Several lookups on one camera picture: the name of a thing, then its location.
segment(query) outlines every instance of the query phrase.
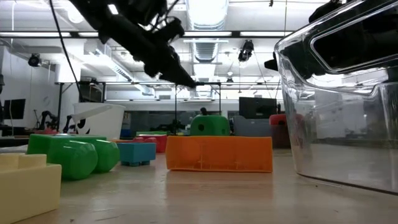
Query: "transparent plastic bin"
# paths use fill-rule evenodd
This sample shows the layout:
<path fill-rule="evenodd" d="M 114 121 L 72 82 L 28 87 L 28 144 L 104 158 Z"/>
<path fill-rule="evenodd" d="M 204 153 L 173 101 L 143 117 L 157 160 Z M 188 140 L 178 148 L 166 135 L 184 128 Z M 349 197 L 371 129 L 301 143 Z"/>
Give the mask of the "transparent plastic bin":
<path fill-rule="evenodd" d="M 276 45 L 298 174 L 398 193 L 397 6 L 351 1 Z"/>

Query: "floor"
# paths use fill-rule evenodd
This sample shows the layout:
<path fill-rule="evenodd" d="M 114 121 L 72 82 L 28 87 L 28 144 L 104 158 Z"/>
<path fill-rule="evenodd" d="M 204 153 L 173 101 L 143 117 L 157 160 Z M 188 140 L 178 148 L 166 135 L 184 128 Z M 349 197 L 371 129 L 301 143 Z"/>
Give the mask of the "floor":
<path fill-rule="evenodd" d="M 64 182 L 58 210 L 28 223 L 397 223 L 398 197 L 295 174 L 290 151 L 274 153 L 273 174 L 169 172 L 150 166 Z"/>

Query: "ceiling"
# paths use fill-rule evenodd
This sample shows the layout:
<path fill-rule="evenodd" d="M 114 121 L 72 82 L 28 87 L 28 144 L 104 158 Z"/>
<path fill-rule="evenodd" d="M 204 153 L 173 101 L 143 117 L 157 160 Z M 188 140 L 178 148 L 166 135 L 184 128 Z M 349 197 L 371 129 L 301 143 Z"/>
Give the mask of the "ceiling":
<path fill-rule="evenodd" d="M 62 31 L 94 31 L 87 22 L 74 23 L 73 10 L 68 1 L 53 0 L 58 14 L 58 21 Z M 224 30 L 243 31 L 294 31 L 308 23 L 308 17 L 314 10 L 328 0 L 274 0 L 273 7 L 269 1 L 261 0 L 229 0 Z M 47 0 L 2 0 L 0 1 L 0 31 L 55 31 L 55 23 L 48 7 Z M 186 30 L 189 30 L 187 12 L 184 0 L 175 6 L 171 16 L 178 17 Z M 279 74 L 264 68 L 264 62 L 272 58 L 275 38 L 253 39 L 255 54 L 249 59 L 246 66 L 239 66 L 238 51 L 245 39 L 225 38 L 227 43 L 219 44 L 214 81 L 225 82 L 227 73 L 232 72 L 235 82 L 278 82 Z M 57 39 L 14 39 L 17 44 L 39 47 L 60 47 Z M 84 44 L 84 39 L 68 39 L 67 49 L 73 55 L 73 48 Z M 150 80 L 143 73 L 143 64 L 133 61 L 130 54 L 115 41 L 110 40 L 108 45 L 112 49 L 113 60 L 120 63 L 133 76 L 140 80 Z M 188 73 L 193 74 L 193 57 L 190 44 L 182 39 L 173 44 L 180 55 L 182 66 Z M 62 52 L 43 54 L 45 59 L 57 61 L 62 58 Z M 82 75 L 96 77 L 99 80 L 112 80 L 116 75 L 109 67 L 90 60 L 88 57 L 78 57 L 83 64 Z"/>

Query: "orange plastic block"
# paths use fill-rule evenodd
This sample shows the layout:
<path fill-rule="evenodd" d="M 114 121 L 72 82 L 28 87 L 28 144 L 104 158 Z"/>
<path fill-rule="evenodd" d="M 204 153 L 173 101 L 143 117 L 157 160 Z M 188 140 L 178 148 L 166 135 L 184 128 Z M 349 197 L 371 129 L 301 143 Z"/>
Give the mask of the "orange plastic block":
<path fill-rule="evenodd" d="M 239 136 L 169 136 L 170 170 L 272 172 L 272 139 Z"/>
<path fill-rule="evenodd" d="M 46 159 L 45 154 L 0 154 L 0 224 L 58 208 L 61 165 Z"/>

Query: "computer screen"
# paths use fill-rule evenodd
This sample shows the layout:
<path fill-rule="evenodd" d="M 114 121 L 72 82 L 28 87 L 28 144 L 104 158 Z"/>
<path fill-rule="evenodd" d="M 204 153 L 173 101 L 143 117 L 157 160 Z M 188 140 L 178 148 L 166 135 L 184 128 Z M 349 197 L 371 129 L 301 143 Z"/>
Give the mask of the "computer screen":
<path fill-rule="evenodd" d="M 4 101 L 4 119 L 24 119 L 26 99 L 5 100 Z"/>
<path fill-rule="evenodd" d="M 246 119 L 269 119 L 276 113 L 276 99 L 239 97 L 239 115 Z"/>

